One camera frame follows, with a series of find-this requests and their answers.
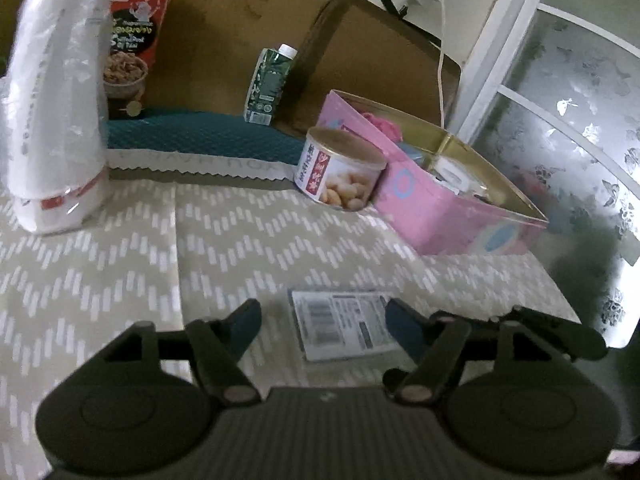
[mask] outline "barcode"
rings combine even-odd
[[[313,343],[316,346],[340,344],[340,329],[335,322],[331,304],[327,301],[309,301],[306,304],[309,321],[313,329]]]
[[[253,124],[263,124],[269,126],[271,123],[271,116],[269,114],[259,114],[258,112],[251,112],[249,116],[249,122]]]

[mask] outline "food package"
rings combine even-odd
[[[30,232],[79,226],[107,190],[109,0],[24,0],[1,90],[2,180]]]
[[[146,77],[169,0],[111,0],[113,33],[104,69],[111,119],[140,117]]]
[[[306,134],[295,183],[316,202],[357,211],[385,168],[382,152],[358,135],[314,127]]]

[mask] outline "green beverage carton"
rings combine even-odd
[[[265,126],[271,124],[282,96],[282,87],[297,53],[295,48],[287,44],[282,44],[278,50],[262,50],[244,103],[246,122]]]

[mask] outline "brown cardboard box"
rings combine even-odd
[[[8,56],[22,0],[0,0],[0,56]],[[171,0],[148,106],[241,114],[265,46],[299,47],[327,0]]]

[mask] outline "white lace trim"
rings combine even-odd
[[[296,167],[284,162],[267,162],[255,158],[198,155],[195,153],[156,152],[155,150],[108,150],[110,168],[153,171],[179,171],[221,176],[293,180]]]

